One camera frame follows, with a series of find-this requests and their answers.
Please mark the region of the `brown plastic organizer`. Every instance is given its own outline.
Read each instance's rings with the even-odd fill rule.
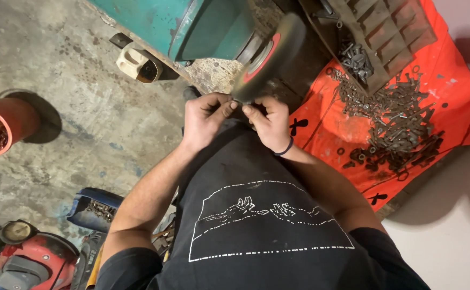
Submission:
[[[348,74],[368,95],[375,93],[413,60],[413,54],[437,41],[419,0],[328,0],[339,20],[313,17],[322,10],[319,0],[299,0],[311,24],[336,59],[339,43],[336,24],[366,49],[374,68],[367,84]]]

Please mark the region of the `workbench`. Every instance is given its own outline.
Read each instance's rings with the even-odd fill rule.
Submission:
[[[84,1],[87,6],[98,11],[93,5]],[[253,17],[256,22],[256,33],[263,39],[267,39],[278,25],[281,18],[287,12],[294,12],[301,16],[307,26],[307,37],[301,50],[291,66],[294,69],[285,70],[279,79],[270,81],[264,93],[276,96],[279,100],[289,105],[290,112],[295,111],[302,103],[303,97],[308,92],[313,80],[328,63],[329,58],[321,39],[311,28],[304,12],[295,0],[249,0]],[[243,65],[235,60],[223,60],[214,58],[197,59],[190,66],[185,67],[180,63],[171,61],[168,56],[158,52],[149,43],[113,21],[110,23],[119,32],[122,32],[133,41],[141,45],[153,54],[162,63],[174,69],[180,76],[188,80],[202,93],[222,92],[230,93],[232,85]]]

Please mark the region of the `concrete floor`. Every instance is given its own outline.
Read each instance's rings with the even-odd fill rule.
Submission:
[[[34,91],[62,120],[54,141],[0,156],[0,224],[20,218],[78,245],[87,231],[65,220],[74,195],[126,195],[180,142],[187,82],[124,75],[116,32],[79,0],[0,0],[0,92]]]

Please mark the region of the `bench grinder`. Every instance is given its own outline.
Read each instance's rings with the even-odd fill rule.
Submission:
[[[184,66],[199,58],[237,60],[246,65],[232,91],[241,102],[250,102],[254,92],[290,63],[306,34],[302,20],[288,14],[262,40],[255,33],[248,0],[88,1]],[[246,100],[242,94],[251,97]]]

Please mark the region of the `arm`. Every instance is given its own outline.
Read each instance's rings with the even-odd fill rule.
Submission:
[[[291,138],[287,105],[271,96],[259,98],[256,103],[266,108],[267,115],[251,105],[245,105],[243,111],[255,125],[260,140],[275,153],[285,151]],[[309,194],[324,211],[333,215],[345,232],[372,227],[386,233],[367,200],[337,170],[296,145],[282,157]]]
[[[187,102],[183,141],[122,202],[104,242],[102,265],[125,249],[142,247],[156,251],[151,235],[166,213],[181,175],[197,153],[212,142],[235,108],[237,103],[220,93]]]

